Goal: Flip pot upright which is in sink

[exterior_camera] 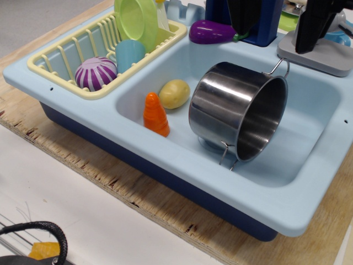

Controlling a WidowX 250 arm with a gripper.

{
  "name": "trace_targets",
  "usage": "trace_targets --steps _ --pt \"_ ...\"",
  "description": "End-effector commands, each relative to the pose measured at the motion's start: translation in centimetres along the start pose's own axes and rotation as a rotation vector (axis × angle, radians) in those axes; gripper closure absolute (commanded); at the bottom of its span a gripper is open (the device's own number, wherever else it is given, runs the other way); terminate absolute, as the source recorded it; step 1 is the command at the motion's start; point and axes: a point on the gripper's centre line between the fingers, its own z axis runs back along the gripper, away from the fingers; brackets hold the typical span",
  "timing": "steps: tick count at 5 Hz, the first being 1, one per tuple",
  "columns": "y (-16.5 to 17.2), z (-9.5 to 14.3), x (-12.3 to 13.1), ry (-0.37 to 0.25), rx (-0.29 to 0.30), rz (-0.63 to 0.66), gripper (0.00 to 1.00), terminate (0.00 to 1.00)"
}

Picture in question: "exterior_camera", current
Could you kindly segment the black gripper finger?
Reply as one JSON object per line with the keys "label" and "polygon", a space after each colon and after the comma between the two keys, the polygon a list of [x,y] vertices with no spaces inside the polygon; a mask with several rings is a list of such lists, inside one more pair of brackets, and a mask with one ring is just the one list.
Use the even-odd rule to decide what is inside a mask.
{"label": "black gripper finger", "polygon": [[238,35],[247,34],[259,21],[262,0],[227,0],[231,26]]}
{"label": "black gripper finger", "polygon": [[345,1],[307,1],[299,17],[295,51],[313,51],[317,41],[325,36],[334,18],[345,8]]}

